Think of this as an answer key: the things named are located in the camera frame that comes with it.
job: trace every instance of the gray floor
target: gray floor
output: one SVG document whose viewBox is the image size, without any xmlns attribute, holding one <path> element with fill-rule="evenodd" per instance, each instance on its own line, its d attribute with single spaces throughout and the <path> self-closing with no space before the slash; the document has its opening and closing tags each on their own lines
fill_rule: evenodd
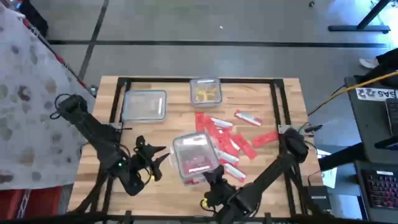
<svg viewBox="0 0 398 224">
<path fill-rule="evenodd" d="M 90 40 L 103 5 L 101 0 L 31 2 L 49 22 L 48 39 L 52 40 Z M 392 32 L 388 34 L 331 33 L 328 25 L 357 24 L 374 4 L 371 0 L 322 0 L 310 8 L 308 2 L 110 0 L 98 40 L 377 43 L 388 47 L 96 45 L 84 81 L 97 85 L 102 75 L 297 77 L 309 111 L 340 87 L 344 77 L 366 73 L 359 58 L 373 58 L 398 46 L 398 8 L 386 7 L 372 21 L 389 25 Z M 54 49 L 79 74 L 88 46 L 54 45 Z M 315 136 L 320 149 L 334 151 L 359 141 L 346 95 L 317 111 L 310 121 L 324 124 Z M 341 217 L 359 218 L 356 204 L 351 197 L 332 198 L 333 209 Z"/>
</svg>

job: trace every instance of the container lid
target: container lid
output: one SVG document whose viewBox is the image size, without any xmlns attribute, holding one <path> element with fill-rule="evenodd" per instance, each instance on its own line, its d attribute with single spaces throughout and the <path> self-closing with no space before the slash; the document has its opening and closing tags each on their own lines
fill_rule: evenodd
<svg viewBox="0 0 398 224">
<path fill-rule="evenodd" d="M 173 140 L 178 169 L 183 179 L 212 171 L 220 164 L 207 133 L 194 133 Z"/>
<path fill-rule="evenodd" d="M 223 101 L 221 84 L 218 78 L 193 79 L 191 84 L 191 102 L 198 104 L 217 104 Z"/>
<path fill-rule="evenodd" d="M 162 121 L 166 116 L 166 91 L 130 90 L 124 96 L 123 121 Z"/>
</svg>

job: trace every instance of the computer keyboard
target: computer keyboard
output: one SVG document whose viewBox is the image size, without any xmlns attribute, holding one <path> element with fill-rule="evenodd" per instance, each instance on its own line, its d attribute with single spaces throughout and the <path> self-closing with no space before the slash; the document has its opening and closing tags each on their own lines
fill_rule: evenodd
<svg viewBox="0 0 398 224">
<path fill-rule="evenodd" d="M 374 208 L 398 210 L 398 173 L 362 170 L 369 204 Z"/>
</svg>

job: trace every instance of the shoe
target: shoe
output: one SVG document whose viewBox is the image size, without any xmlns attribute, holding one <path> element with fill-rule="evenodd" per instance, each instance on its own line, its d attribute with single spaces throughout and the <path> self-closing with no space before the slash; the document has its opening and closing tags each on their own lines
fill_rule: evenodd
<svg viewBox="0 0 398 224">
<path fill-rule="evenodd" d="M 376 59 L 363 59 L 360 58 L 359 62 L 365 68 L 374 69 L 379 65 L 379 62 Z"/>
</svg>

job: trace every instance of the black floor line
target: black floor line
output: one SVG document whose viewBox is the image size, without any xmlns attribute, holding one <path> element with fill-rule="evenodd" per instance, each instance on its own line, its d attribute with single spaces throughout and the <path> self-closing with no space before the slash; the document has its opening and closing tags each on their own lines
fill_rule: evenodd
<svg viewBox="0 0 398 224">
<path fill-rule="evenodd" d="M 195 40 L 96 40 L 95 39 L 95 40 L 48 40 L 48 42 L 53 45 L 92 45 L 92 46 L 163 45 L 163 46 L 232 46 L 232 47 L 331 47 L 331 48 L 333 47 L 390 48 L 391 47 L 390 44 L 379 44 L 379 43 L 246 42 L 246 41 L 195 41 Z"/>
<path fill-rule="evenodd" d="M 86 75 L 88 64 L 90 62 L 91 56 L 93 55 L 93 50 L 94 50 L 94 46 L 95 46 L 94 43 L 95 43 L 95 41 L 98 38 L 98 34 L 100 32 L 102 23 L 104 21 L 104 17 L 105 17 L 106 10 L 108 9 L 108 5 L 109 5 L 109 0 L 104 0 L 104 3 L 103 3 L 102 8 L 101 8 L 101 12 L 99 13 L 99 16 L 98 16 L 97 23 L 95 24 L 93 35 L 91 35 L 91 39 L 90 39 L 90 41 L 88 41 L 88 47 L 87 47 L 87 50 L 86 50 L 86 55 L 85 55 L 85 58 L 83 60 L 82 65 L 80 67 L 80 71 L 79 71 L 79 75 L 78 75 L 78 77 L 81 80 L 83 80 L 85 75 Z"/>
</svg>

